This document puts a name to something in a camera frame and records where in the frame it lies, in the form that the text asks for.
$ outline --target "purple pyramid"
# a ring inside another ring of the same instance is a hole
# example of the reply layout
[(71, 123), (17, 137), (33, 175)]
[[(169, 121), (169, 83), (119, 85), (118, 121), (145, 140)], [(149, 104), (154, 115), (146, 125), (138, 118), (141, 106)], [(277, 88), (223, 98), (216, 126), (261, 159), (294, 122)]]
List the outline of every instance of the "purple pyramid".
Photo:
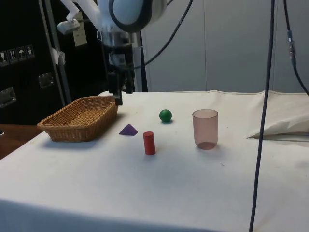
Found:
[(131, 124), (128, 124), (128, 125), (126, 125), (125, 128), (123, 128), (123, 130), (119, 134), (134, 136), (137, 133), (138, 133), (138, 131)]

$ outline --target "white wall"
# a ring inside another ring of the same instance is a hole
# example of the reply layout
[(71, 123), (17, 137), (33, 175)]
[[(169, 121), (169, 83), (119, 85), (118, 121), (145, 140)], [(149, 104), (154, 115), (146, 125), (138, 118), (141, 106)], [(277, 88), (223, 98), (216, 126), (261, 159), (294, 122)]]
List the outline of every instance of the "white wall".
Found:
[[(175, 0), (145, 29), (145, 59), (168, 40), (189, 0)], [(309, 87), (309, 1), (288, 0), (299, 72)], [(276, 0), (271, 88), (301, 91), (288, 57), (282, 0)], [(270, 0), (195, 0), (166, 51), (147, 67), (149, 91), (258, 92), (264, 89)]]

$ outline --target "translucent cup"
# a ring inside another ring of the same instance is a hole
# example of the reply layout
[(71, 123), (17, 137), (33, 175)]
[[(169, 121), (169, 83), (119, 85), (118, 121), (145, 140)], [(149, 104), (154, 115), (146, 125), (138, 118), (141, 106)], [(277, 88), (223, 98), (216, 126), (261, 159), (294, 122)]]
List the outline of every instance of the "translucent cup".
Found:
[(198, 148), (211, 150), (218, 143), (218, 112), (197, 110), (193, 112), (194, 141)]

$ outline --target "white tablecloth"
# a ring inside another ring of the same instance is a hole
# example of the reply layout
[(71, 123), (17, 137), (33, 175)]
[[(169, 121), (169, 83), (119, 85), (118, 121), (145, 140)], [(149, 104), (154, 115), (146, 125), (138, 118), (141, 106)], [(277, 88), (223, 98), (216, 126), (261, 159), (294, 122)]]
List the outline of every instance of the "white tablecloth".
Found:
[[(0, 161), (0, 232), (248, 231), (258, 141), (246, 137), (262, 100), (134, 93), (95, 141), (54, 143), (40, 134)], [(203, 108), (219, 112), (212, 151), (193, 139), (192, 112)], [(172, 111), (173, 123), (160, 122), (162, 109)], [(128, 123), (136, 136), (118, 134)], [(144, 153), (145, 131), (154, 132), (154, 156)], [(309, 230), (308, 146), (264, 142), (255, 231)]]

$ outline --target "sticker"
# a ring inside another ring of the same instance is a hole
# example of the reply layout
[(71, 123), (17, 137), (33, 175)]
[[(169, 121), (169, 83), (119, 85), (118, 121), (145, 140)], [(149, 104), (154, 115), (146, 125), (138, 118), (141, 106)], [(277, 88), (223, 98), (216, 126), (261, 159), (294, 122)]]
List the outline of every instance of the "sticker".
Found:
[(18, 62), (17, 52), (15, 49), (8, 50), (8, 56), (11, 64)]
[(9, 65), (9, 58), (8, 58), (8, 54), (6, 53), (6, 51), (2, 51), (0, 52), (0, 67), (4, 67)]
[(26, 50), (25, 50), (24, 47), (18, 47), (17, 48), (17, 54), (18, 54), (19, 61), (23, 61), (23, 60), (27, 59)]
[(27, 55), (27, 58), (34, 58), (34, 51), (33, 51), (33, 46), (32, 45), (27, 45), (26, 46), (26, 55)]

